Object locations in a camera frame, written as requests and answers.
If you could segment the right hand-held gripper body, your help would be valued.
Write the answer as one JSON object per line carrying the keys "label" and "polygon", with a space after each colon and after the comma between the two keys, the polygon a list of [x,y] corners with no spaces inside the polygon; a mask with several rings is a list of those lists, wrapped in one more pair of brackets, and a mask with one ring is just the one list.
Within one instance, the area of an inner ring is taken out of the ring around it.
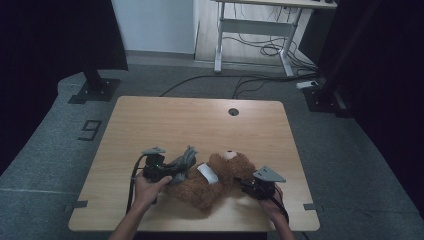
{"label": "right hand-held gripper body", "polygon": [[286,179],[268,166],[263,166],[253,173],[253,186],[256,189],[257,200],[270,199],[274,195],[276,182],[285,183]]}

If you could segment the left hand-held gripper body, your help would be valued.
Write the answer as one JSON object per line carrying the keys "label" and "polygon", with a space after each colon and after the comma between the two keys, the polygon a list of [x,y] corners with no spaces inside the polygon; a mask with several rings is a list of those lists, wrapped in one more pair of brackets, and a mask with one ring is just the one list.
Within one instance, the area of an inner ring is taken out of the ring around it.
{"label": "left hand-held gripper body", "polygon": [[164,163],[163,153],[165,150],[160,147],[153,147],[142,152],[146,157],[143,177],[150,182],[156,183],[165,176],[174,175],[173,167]]}

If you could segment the brown plush teddy bear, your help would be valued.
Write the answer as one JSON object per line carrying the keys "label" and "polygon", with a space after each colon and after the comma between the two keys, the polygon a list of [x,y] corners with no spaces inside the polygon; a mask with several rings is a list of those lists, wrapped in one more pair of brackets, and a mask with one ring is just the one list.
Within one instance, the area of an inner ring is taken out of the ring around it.
{"label": "brown plush teddy bear", "polygon": [[166,191],[209,215],[218,200],[239,186],[239,180],[252,180],[255,171],[255,165],[242,153],[214,153],[207,162],[193,166],[182,182],[169,185]]}

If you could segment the person's right hand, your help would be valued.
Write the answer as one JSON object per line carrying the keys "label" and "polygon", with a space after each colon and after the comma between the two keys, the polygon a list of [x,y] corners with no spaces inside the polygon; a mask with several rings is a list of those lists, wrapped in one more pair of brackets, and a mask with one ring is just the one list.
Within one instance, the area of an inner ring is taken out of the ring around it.
{"label": "person's right hand", "polygon": [[283,192],[279,186],[274,186],[274,195],[271,199],[259,200],[258,203],[270,220],[277,215],[282,215],[289,223],[288,213],[283,204]]}

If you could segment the person's left hand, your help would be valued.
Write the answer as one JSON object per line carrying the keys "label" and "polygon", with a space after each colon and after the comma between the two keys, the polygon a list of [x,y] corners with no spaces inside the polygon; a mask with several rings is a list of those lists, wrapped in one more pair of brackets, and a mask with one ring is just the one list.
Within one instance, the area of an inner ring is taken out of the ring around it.
{"label": "person's left hand", "polygon": [[171,180],[171,176],[165,176],[158,182],[151,183],[142,174],[138,174],[136,176],[133,206],[136,209],[146,211],[153,204],[162,188],[169,184]]}

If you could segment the light wooden table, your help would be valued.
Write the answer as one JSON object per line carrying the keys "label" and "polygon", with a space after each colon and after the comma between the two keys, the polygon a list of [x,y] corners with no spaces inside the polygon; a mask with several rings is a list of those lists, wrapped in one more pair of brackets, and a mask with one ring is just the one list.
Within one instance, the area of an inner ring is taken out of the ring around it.
{"label": "light wooden table", "polygon": [[109,231],[125,215],[130,176],[142,152],[165,150],[167,160],[197,149],[197,160],[226,150],[285,177],[281,188],[294,231],[316,231],[313,203],[284,106],[279,101],[122,96],[117,100],[74,209],[73,231]]}

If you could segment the dark floor socket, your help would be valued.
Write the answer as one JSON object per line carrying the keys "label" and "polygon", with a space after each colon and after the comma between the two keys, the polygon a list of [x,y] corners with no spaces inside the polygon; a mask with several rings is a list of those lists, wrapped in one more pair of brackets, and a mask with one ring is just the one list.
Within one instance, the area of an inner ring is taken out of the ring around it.
{"label": "dark floor socket", "polygon": [[93,141],[100,129],[102,122],[100,120],[87,120],[78,136],[80,141]]}

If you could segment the black stand base left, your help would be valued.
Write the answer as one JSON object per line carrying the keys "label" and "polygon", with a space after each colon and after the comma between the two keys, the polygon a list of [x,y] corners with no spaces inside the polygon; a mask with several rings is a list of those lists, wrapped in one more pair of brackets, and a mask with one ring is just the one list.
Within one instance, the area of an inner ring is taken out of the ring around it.
{"label": "black stand base left", "polygon": [[102,78],[97,69],[89,62],[84,62],[82,72],[85,83],[76,95],[73,95],[69,104],[85,104],[87,101],[109,102],[120,84],[119,79]]}

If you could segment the black stand base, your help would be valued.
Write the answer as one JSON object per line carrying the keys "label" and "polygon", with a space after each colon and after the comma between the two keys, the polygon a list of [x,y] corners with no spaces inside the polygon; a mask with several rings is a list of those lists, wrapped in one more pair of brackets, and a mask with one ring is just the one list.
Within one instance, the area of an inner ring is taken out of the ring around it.
{"label": "black stand base", "polygon": [[318,86],[302,89],[311,112],[334,113],[339,118],[352,118],[351,99],[341,89],[329,91]]}
{"label": "black stand base", "polygon": [[89,62],[84,62],[82,72],[85,83],[76,95],[73,95],[69,104],[85,104],[87,101],[109,102],[120,84],[119,79],[102,78],[97,69]]}

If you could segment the black stand base right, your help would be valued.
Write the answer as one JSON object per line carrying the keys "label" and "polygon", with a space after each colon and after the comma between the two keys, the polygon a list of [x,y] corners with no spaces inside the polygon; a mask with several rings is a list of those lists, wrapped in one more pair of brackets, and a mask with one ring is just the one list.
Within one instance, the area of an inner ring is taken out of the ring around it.
{"label": "black stand base right", "polygon": [[318,86],[302,89],[311,112],[334,113],[339,118],[352,118],[351,99],[341,89],[329,91]]}

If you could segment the white power strip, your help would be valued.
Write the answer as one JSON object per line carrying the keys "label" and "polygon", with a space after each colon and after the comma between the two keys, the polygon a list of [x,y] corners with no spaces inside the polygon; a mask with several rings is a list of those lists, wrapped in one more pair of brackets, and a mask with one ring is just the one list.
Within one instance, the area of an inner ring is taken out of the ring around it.
{"label": "white power strip", "polygon": [[316,82],[315,80],[299,82],[296,84],[296,88],[299,90],[304,88],[317,87],[317,86],[318,86],[318,82]]}

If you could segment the black curtain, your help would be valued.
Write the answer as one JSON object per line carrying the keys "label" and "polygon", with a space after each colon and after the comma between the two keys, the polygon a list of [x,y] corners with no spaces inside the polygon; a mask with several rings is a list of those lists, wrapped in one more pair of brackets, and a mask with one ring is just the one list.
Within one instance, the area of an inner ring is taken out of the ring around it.
{"label": "black curtain", "polygon": [[424,0],[335,0],[319,67],[424,217]]}
{"label": "black curtain", "polygon": [[112,0],[0,0],[0,175],[84,62],[128,68]]}

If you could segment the white desk frame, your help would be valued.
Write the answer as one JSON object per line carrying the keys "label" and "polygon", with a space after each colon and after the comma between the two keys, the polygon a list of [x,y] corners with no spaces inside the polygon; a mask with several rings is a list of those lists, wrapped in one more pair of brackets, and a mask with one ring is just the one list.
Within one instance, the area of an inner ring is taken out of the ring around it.
{"label": "white desk frame", "polygon": [[[261,36],[285,37],[286,41],[283,50],[279,53],[284,72],[287,77],[293,77],[291,61],[288,56],[290,46],[293,42],[298,23],[304,9],[329,9],[335,10],[337,4],[335,0],[213,0],[220,7],[218,15],[218,39],[215,49],[214,72],[222,71],[222,40],[224,33],[240,33]],[[269,22],[256,20],[242,20],[225,17],[226,4],[248,4],[260,6],[278,6],[296,8],[297,13],[292,22]]]}

